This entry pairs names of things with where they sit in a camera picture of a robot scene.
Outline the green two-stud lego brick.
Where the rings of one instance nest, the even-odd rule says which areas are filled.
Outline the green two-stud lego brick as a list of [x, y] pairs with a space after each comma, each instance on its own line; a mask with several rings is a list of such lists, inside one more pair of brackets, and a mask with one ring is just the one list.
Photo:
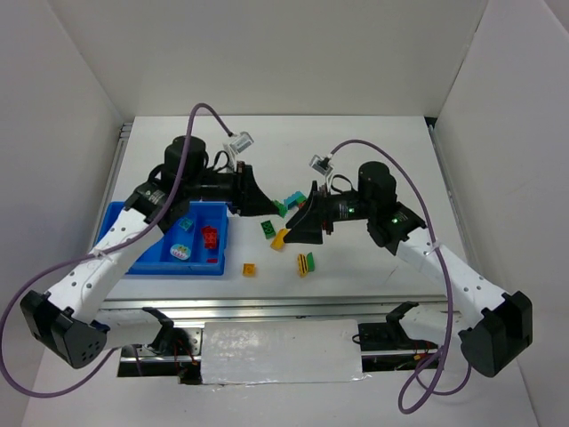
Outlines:
[[271, 239], [276, 236], [275, 228], [271, 220], [266, 220], [260, 223], [265, 239]]

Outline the green curved lego piece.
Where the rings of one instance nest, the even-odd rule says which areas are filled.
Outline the green curved lego piece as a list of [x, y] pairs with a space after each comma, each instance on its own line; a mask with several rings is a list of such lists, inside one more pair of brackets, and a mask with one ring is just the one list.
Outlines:
[[306, 258], [307, 258], [308, 271], [313, 272], [316, 268], [314, 255], [312, 253], [308, 253], [306, 255]]

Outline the yellow long lego brick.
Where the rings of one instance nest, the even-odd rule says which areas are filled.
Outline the yellow long lego brick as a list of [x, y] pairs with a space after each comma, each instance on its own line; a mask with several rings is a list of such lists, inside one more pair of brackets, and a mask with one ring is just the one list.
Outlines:
[[282, 250], [285, 246], [285, 236], [288, 234], [288, 232], [288, 229], [281, 229], [278, 231], [272, 240], [270, 247], [276, 251]]

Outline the yellow black striped lego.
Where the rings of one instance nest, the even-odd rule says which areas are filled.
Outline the yellow black striped lego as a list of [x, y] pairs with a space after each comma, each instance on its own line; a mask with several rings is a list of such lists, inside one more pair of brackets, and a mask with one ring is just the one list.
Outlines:
[[308, 258], [305, 254], [298, 254], [297, 256], [297, 263], [298, 263], [298, 274], [301, 278], [304, 278], [309, 273], [309, 265], [308, 265]]

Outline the red square lego brick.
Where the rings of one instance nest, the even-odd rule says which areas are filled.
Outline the red square lego brick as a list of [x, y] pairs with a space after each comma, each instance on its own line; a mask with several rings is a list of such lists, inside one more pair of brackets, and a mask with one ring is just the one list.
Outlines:
[[203, 240], [204, 240], [204, 247], [206, 249], [216, 249], [218, 247], [218, 230], [213, 226], [204, 226], [201, 229]]

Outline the teal green number lego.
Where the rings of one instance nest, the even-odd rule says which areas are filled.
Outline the teal green number lego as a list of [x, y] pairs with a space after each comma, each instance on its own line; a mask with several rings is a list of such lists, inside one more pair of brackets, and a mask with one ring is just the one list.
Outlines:
[[179, 227], [185, 232], [192, 231], [194, 229], [194, 224], [194, 221], [188, 217], [181, 218], [179, 221]]

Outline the teal flower print lego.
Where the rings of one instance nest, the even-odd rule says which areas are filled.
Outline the teal flower print lego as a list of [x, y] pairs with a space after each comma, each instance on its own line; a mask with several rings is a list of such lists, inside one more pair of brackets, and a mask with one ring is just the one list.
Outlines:
[[170, 248], [170, 255], [178, 260], [186, 261], [189, 259], [191, 251], [187, 246], [174, 244]]

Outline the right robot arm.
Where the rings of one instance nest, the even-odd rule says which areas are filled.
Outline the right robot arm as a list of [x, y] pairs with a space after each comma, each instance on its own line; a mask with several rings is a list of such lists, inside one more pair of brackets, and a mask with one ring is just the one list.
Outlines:
[[305, 205], [286, 223], [287, 243], [320, 245], [336, 222], [366, 222], [373, 242], [443, 287], [461, 319], [453, 327], [467, 362], [496, 376], [533, 341], [533, 304], [480, 276], [429, 235], [426, 222], [397, 199], [389, 168], [371, 161], [358, 169], [357, 188], [333, 194], [311, 185]]

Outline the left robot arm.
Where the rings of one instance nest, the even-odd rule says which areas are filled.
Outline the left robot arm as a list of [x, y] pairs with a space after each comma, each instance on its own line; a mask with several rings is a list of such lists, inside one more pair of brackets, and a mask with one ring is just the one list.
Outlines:
[[74, 369], [86, 367], [109, 338], [119, 347], [135, 335], [158, 347], [174, 329], [161, 311], [143, 308], [122, 321], [111, 321], [100, 306], [133, 264], [196, 202], [221, 202], [244, 217], [276, 214], [257, 185], [252, 166], [238, 155], [253, 143], [247, 132], [232, 134], [224, 144], [224, 166], [208, 164], [205, 142], [179, 136], [164, 151], [164, 160], [125, 200], [107, 233], [75, 263], [69, 274], [47, 291], [29, 290], [20, 309], [31, 334]]

